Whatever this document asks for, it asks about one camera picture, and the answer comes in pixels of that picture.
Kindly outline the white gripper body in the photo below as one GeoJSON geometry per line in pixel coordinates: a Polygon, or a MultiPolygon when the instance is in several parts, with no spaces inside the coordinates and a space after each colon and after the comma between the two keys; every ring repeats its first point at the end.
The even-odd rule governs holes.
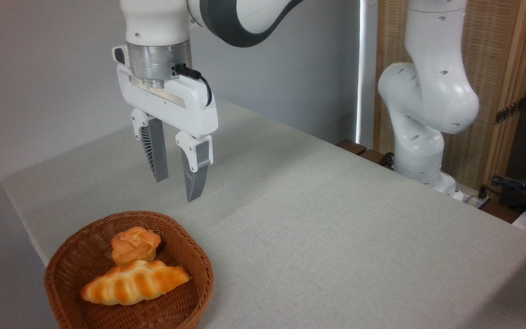
{"type": "Polygon", "coordinates": [[[117,77],[125,102],[195,138],[210,135],[219,127],[214,96],[201,80],[184,75],[153,88],[135,77],[129,68],[125,46],[114,47],[117,77]]]}

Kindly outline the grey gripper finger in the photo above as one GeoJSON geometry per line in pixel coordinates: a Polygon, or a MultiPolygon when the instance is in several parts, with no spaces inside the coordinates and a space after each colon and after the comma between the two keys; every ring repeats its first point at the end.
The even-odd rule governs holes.
{"type": "Polygon", "coordinates": [[[156,182],[169,177],[163,122],[145,112],[134,109],[131,113],[134,135],[140,140],[144,154],[156,182]]]}
{"type": "Polygon", "coordinates": [[[181,149],[187,200],[192,202],[202,195],[207,169],[213,164],[212,137],[197,139],[180,131],[175,139],[181,149]]]}

